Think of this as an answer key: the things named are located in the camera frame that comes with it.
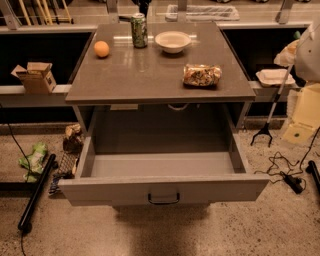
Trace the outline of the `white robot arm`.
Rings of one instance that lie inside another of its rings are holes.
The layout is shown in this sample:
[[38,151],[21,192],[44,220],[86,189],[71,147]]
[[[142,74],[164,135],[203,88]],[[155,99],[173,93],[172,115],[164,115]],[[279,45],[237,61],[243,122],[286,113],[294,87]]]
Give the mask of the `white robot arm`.
[[296,76],[305,81],[282,134],[287,142],[304,143],[320,127],[320,18],[277,54],[274,63],[293,65]]

